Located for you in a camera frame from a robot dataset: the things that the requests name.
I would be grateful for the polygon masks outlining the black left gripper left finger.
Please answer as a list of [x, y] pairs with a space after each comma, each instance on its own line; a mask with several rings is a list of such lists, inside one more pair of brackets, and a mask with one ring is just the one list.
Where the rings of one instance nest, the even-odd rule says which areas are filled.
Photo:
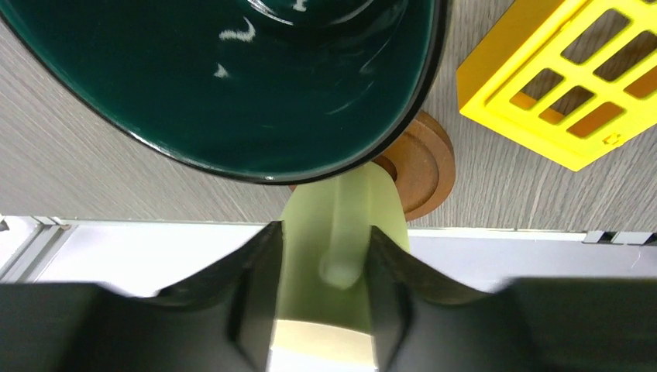
[[264, 371], [283, 258], [271, 222], [152, 298], [92, 283], [4, 284], [3, 371]]

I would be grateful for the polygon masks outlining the dark green mug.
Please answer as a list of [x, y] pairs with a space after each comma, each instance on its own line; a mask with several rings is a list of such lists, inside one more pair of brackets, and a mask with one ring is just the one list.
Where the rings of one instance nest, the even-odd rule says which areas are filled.
[[431, 89], [450, 1], [3, 1], [79, 102], [171, 160], [253, 184], [382, 154]]

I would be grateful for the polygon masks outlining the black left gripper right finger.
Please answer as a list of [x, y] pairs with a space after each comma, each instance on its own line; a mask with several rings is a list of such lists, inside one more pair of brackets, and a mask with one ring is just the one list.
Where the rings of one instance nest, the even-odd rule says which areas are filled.
[[523, 277], [494, 293], [372, 228], [365, 263], [381, 371], [654, 371], [652, 278]]

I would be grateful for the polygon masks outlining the light green mug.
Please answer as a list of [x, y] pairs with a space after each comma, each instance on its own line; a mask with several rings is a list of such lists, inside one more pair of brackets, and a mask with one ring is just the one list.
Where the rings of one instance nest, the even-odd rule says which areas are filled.
[[373, 227], [401, 249], [408, 227], [397, 187], [368, 163], [298, 185], [282, 215], [284, 258], [272, 350], [299, 357], [292, 370], [375, 370], [364, 274]]

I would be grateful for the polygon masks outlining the grooved wooden coaster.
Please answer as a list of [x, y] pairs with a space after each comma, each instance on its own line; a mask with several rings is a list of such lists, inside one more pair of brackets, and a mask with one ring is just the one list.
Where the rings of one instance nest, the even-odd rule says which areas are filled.
[[407, 222], [436, 210], [448, 198], [456, 181], [450, 138], [436, 119], [424, 111], [415, 116], [390, 147], [363, 167], [388, 173]]

